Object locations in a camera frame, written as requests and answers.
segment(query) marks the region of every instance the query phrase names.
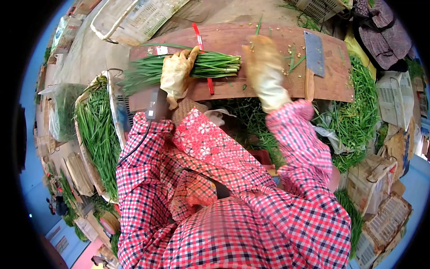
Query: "cardboard box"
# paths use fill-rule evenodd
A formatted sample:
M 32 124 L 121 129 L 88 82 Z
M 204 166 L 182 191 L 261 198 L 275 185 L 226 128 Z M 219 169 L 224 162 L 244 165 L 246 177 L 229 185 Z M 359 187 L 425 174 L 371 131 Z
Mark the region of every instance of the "cardboard box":
M 401 183 L 400 180 L 397 180 L 391 186 L 390 192 L 396 192 L 399 196 L 403 196 L 403 193 L 405 193 L 405 190 L 406 190 L 405 185 L 403 185 L 403 183 Z
M 414 88 L 414 90 L 417 92 L 423 92 L 423 80 L 420 77 L 414 77 L 414 81 L 412 82 L 412 88 Z

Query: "plastic crate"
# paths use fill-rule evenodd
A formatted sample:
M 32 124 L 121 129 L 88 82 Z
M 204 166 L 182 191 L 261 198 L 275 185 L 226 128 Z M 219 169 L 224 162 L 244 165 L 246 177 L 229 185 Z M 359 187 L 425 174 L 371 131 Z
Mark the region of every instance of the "plastic crate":
M 411 205 L 397 193 L 380 205 L 378 214 L 366 221 L 355 249 L 356 260 L 362 269 L 372 266 L 379 254 L 399 233 L 412 212 Z
M 128 132 L 133 126 L 133 117 L 136 112 L 130 112 L 129 98 L 125 96 L 123 88 L 118 86 L 118 82 L 122 79 L 112 76 L 110 72 L 107 74 L 110 76 L 107 80 L 107 88 L 109 90 L 112 119 L 121 149 L 124 149 L 128 139 Z
M 414 109 L 414 92 L 409 72 L 386 71 L 376 82 L 382 120 L 405 130 Z
M 346 188 L 348 196 L 361 216 L 366 214 L 370 204 L 374 208 L 372 211 L 377 211 L 384 194 L 385 197 L 389 195 L 396 168 L 397 161 L 394 158 L 385 159 L 374 154 L 368 155 L 362 162 L 349 168 Z
M 285 0 L 303 10 L 306 14 L 313 17 L 320 23 L 327 21 L 336 13 L 344 9 L 352 8 L 352 1 L 348 0 L 348 4 L 341 0 Z
M 91 22 L 96 35 L 108 42 L 137 46 L 189 0 L 109 0 Z

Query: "work glove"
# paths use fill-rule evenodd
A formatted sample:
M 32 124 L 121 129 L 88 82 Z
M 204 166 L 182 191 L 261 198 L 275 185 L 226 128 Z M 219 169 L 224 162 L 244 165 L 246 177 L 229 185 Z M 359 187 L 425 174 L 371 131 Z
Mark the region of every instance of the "work glove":
M 187 94 L 190 72 L 198 53 L 199 47 L 195 46 L 193 50 L 185 49 L 164 58 L 160 88 L 167 92 L 170 110 L 175 109 L 178 106 L 177 100 Z
M 246 78 L 266 113 L 291 103 L 286 89 L 282 87 L 283 57 L 276 49 L 272 39 L 260 35 L 249 37 L 251 46 L 243 46 L 246 64 Z

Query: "grass pile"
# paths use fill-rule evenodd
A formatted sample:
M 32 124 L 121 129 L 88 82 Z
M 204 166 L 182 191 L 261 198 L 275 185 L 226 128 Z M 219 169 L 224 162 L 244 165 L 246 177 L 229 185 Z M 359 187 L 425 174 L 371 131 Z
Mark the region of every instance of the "grass pile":
M 67 215 L 62 216 L 62 218 L 67 226 L 73 227 L 75 225 L 74 220 L 77 218 L 77 215 L 73 208 L 69 208 Z
M 120 238 L 121 231 L 111 236 L 111 250 L 115 257 L 118 259 L 118 239 Z
M 282 5 L 279 5 L 279 7 L 285 7 L 287 9 L 296 10 L 299 12 L 299 15 L 297 16 L 297 26 L 302 28 L 311 29 L 314 31 L 318 31 L 321 29 L 321 24 L 305 12 L 301 11 L 298 7 L 295 5 L 285 2 Z M 322 29 L 322 33 L 329 34 L 326 30 Z
M 213 100 L 211 104 L 212 109 L 225 108 L 237 116 L 240 131 L 234 139 L 245 149 L 267 150 L 276 169 L 285 164 L 279 151 L 278 141 L 266 127 L 267 114 L 261 109 L 260 99 L 257 97 L 219 99 Z
M 107 85 L 105 76 L 98 77 L 86 89 L 89 97 L 76 105 L 75 117 L 82 143 L 90 153 L 106 192 L 112 200 L 117 200 L 115 169 L 121 148 L 111 115 Z
M 191 47 L 168 43 L 142 44 L 141 46 L 169 46 L 180 49 L 192 49 Z M 227 55 L 218 52 L 204 51 L 199 53 L 191 70 L 190 77 L 218 78 L 236 76 L 240 68 L 240 56 Z M 130 63 L 132 70 L 125 70 L 125 80 L 121 82 L 125 95 L 130 96 L 144 87 L 160 84 L 163 60 L 166 56 L 151 55 Z
M 81 229 L 76 224 L 74 225 L 74 227 L 75 227 L 75 234 L 78 236 L 78 238 L 83 242 L 87 241 L 88 238 L 85 236 L 85 234 L 83 234 Z
M 47 66 L 48 65 L 48 59 L 49 59 L 49 56 L 51 55 L 51 47 L 49 47 L 49 48 L 46 48 L 46 50 L 45 50 L 45 55 L 43 56 L 43 65 L 44 66 Z
M 115 210 L 113 203 L 108 203 L 106 200 L 104 200 L 102 197 L 100 197 L 97 194 L 94 194 L 90 197 L 91 201 L 94 203 L 94 205 L 104 211 L 112 212 Z
M 408 57 L 405 57 L 404 60 L 408 64 L 409 77 L 411 80 L 413 80 L 414 77 L 423 77 L 424 70 L 421 64 L 419 64 L 416 60 L 409 59 Z
M 379 149 L 384 145 L 384 139 L 388 133 L 388 124 L 384 123 L 376 132 L 377 138 L 375 142 L 375 152 L 378 153 Z
M 100 224 L 101 227 L 103 227 L 103 225 L 100 222 L 100 218 L 103 217 L 103 214 L 104 214 L 104 212 L 100 211 L 100 210 L 94 210 L 92 213 L 92 215 L 95 217 L 95 219 L 98 221 L 98 223 Z
M 355 209 L 354 204 L 348 196 L 346 189 L 335 191 L 335 196 L 338 199 L 341 206 L 346 210 L 351 218 L 351 253 L 350 260 L 355 258 L 355 248 L 357 246 L 358 240 L 361 234 L 361 228 L 364 223 L 364 219 L 361 217 L 360 213 Z
M 378 94 L 369 69 L 362 65 L 358 58 L 350 57 L 352 71 L 351 79 L 355 89 L 353 103 L 334 101 L 333 111 L 319 113 L 312 120 L 317 126 L 334 130 L 340 142 L 354 152 L 334 154 L 333 165 L 340 173 L 345 173 L 349 167 L 366 157 L 366 146 L 373 138 L 374 127 L 378 117 Z M 323 116 L 331 116 L 330 124 L 322 120 Z

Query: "cutting board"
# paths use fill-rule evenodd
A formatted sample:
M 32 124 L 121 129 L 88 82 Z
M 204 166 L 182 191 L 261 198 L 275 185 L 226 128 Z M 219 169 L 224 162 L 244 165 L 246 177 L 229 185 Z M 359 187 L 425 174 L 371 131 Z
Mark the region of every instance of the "cutting board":
M 290 56 L 288 45 L 295 46 L 295 63 L 298 61 L 297 53 L 305 55 L 304 28 L 292 26 L 282 26 L 273 24 L 261 24 L 260 35 L 269 36 L 269 27 L 272 29 L 272 39 L 277 45 L 282 56 Z M 203 40 L 205 50 L 221 52 L 230 55 L 241 55 L 242 62 L 246 62 L 243 57 L 242 46 L 249 44 L 248 36 L 254 35 L 255 24 L 248 23 L 220 23 L 212 25 L 201 25 L 199 31 Z M 338 100 L 343 102 L 354 101 L 354 88 L 349 85 L 349 71 L 351 68 L 348 50 L 345 43 L 335 37 L 310 31 L 322 39 L 324 50 L 324 63 L 326 76 L 315 77 L 315 99 Z M 154 38 L 148 43 L 174 43 L 178 45 L 194 47 L 197 45 L 197 38 L 192 28 L 182 29 L 176 32 L 165 34 Z M 130 50 L 129 59 L 134 61 L 147 56 L 148 50 L 152 54 L 165 54 L 180 51 L 176 48 L 165 48 L 155 46 L 135 46 Z M 284 69 L 288 70 L 290 59 L 285 59 Z M 194 101 L 256 97 L 254 90 L 247 87 L 243 90 L 246 81 L 243 64 L 237 73 L 237 77 L 217 78 L 213 80 L 215 95 L 210 95 L 208 84 L 205 79 L 198 79 L 190 86 L 187 96 Z M 288 76 L 284 76 L 283 86 L 288 90 L 292 98 L 304 98 L 306 60 L 302 61 Z M 130 110 L 139 111 L 147 107 L 149 92 L 142 91 L 132 95 L 130 98 Z

